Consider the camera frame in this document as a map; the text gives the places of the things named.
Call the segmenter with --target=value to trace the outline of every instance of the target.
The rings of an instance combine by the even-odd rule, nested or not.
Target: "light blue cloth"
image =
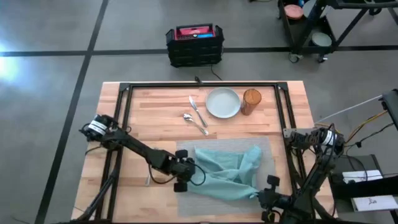
[[[188,191],[223,200],[241,200],[257,195],[256,171],[261,162],[261,149],[253,146],[244,153],[195,149],[195,164],[206,173],[201,186],[188,183]],[[203,182],[203,172],[196,168],[192,181]]]

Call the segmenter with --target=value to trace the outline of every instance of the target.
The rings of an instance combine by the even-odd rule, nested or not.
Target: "black metal frame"
[[[301,55],[301,54],[320,54],[320,56],[324,56],[326,54],[333,53],[338,50],[339,45],[342,43],[344,38],[349,34],[349,32],[354,28],[354,26],[359,22],[359,20],[365,15],[368,10],[373,9],[381,9],[384,7],[397,7],[397,3],[384,3],[384,4],[364,4],[359,7],[358,4],[351,3],[343,3],[340,1],[332,1],[332,0],[318,0],[314,5],[313,9],[308,18],[301,18],[298,21],[289,20],[286,16],[284,6],[287,4],[296,4],[296,1],[293,0],[278,0],[278,8],[279,8],[279,16],[282,18],[282,22],[284,24],[284,29],[289,40],[290,51],[293,54]],[[343,33],[336,40],[336,37],[330,27],[328,19],[326,16],[321,18],[321,14],[323,9],[330,5],[335,9],[362,9],[358,15],[350,22],[348,27],[343,31]],[[300,31],[299,35],[295,35],[292,32],[292,26],[299,27],[303,25],[303,28]],[[311,31],[314,27],[320,28],[320,30],[327,35],[329,35],[332,45],[329,47],[319,47],[314,45],[305,46],[305,43],[308,41],[308,36],[311,34]]]
[[[293,108],[292,108],[292,103],[290,100],[290,95],[289,95],[289,89],[287,86],[286,82],[163,82],[163,83],[120,83],[119,86],[119,93],[118,93],[118,99],[116,101],[116,108],[114,112],[114,118],[118,119],[120,115],[120,109],[121,109],[121,103],[122,103],[122,98],[127,92],[127,100],[126,100],[126,107],[124,109],[124,115],[123,115],[123,124],[122,128],[127,128],[128,124],[128,117],[129,117],[129,112],[130,112],[130,106],[131,106],[131,101],[132,101],[132,93],[133,89],[135,88],[160,88],[160,87],[220,87],[220,86],[269,86],[273,87],[275,91],[275,99],[277,103],[277,110],[279,114],[279,121],[280,121],[280,126],[281,130],[284,128],[287,128],[286,122],[285,122],[285,117],[284,117],[284,111],[282,107],[282,100],[280,97],[280,91],[283,91],[283,94],[285,96],[285,101],[286,101],[286,106],[287,106],[287,112],[289,116],[289,121],[290,121],[290,127],[291,128],[296,128],[295,120],[294,120],[294,113],[293,113]],[[285,144],[285,153],[287,156],[287,165],[289,168],[289,174],[290,174],[290,183],[292,185],[292,192],[293,195],[296,195],[297,193],[297,171],[294,166],[294,161],[293,161],[293,155],[292,155],[292,149],[288,145]],[[118,177],[116,178],[112,190],[111,190],[111,196],[109,200],[109,207],[108,207],[108,212],[106,214],[106,219],[107,220],[112,220],[113,213],[114,213],[114,206],[116,202],[116,193],[118,189],[118,178],[119,178],[119,171],[121,168],[121,158],[122,158],[123,150],[120,150],[117,152],[116,155],[116,163],[115,163],[115,169],[117,169],[117,175]],[[103,171],[103,176],[102,176],[102,181],[101,181],[101,187],[104,185],[106,182],[108,175],[109,175],[109,169],[111,165],[111,159],[112,159],[112,152],[108,152],[106,155],[105,159],[105,164],[104,164],[104,171]],[[298,153],[296,151],[297,155],[297,161],[298,161],[298,167],[300,171],[300,178],[305,179],[306,178],[306,173],[305,173],[305,167],[304,167],[304,161],[301,153]],[[95,213],[95,220],[101,220],[102,216],[102,210],[103,210],[103,201],[101,201],[98,205],[98,208]]]

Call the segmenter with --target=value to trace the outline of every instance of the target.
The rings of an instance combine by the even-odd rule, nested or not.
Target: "spoon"
[[[209,135],[209,132],[205,129],[203,129],[201,126],[199,126],[198,124],[196,124],[196,122],[194,122],[192,115],[190,114],[184,114],[184,120],[193,123],[197,128],[199,128],[199,130],[205,135]]]

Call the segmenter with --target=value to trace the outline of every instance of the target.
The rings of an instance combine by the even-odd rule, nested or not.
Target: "silverware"
[[[197,114],[198,114],[198,116],[199,116],[199,118],[200,118],[200,121],[201,121],[201,123],[203,124],[203,127],[207,128],[207,123],[206,123],[206,121],[201,117],[201,115],[200,115],[200,113],[199,113],[199,110],[198,110],[198,108],[197,108],[197,105],[195,104],[195,102],[194,102],[194,100],[192,99],[191,96],[189,96],[189,102],[191,103],[192,108],[197,112]]]
[[[199,126],[198,124],[196,124],[196,122],[194,122],[192,115],[190,114],[184,114],[184,120],[193,123],[197,128],[199,128],[199,130],[205,135],[209,135],[209,132],[205,129],[203,129],[201,126]]]

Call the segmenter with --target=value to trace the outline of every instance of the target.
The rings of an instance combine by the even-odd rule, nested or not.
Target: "black plastic crate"
[[[176,30],[190,27],[209,26],[213,36],[205,38],[177,39]],[[196,67],[213,65],[221,61],[224,35],[219,26],[198,24],[176,27],[166,33],[167,50],[171,65],[174,67]]]

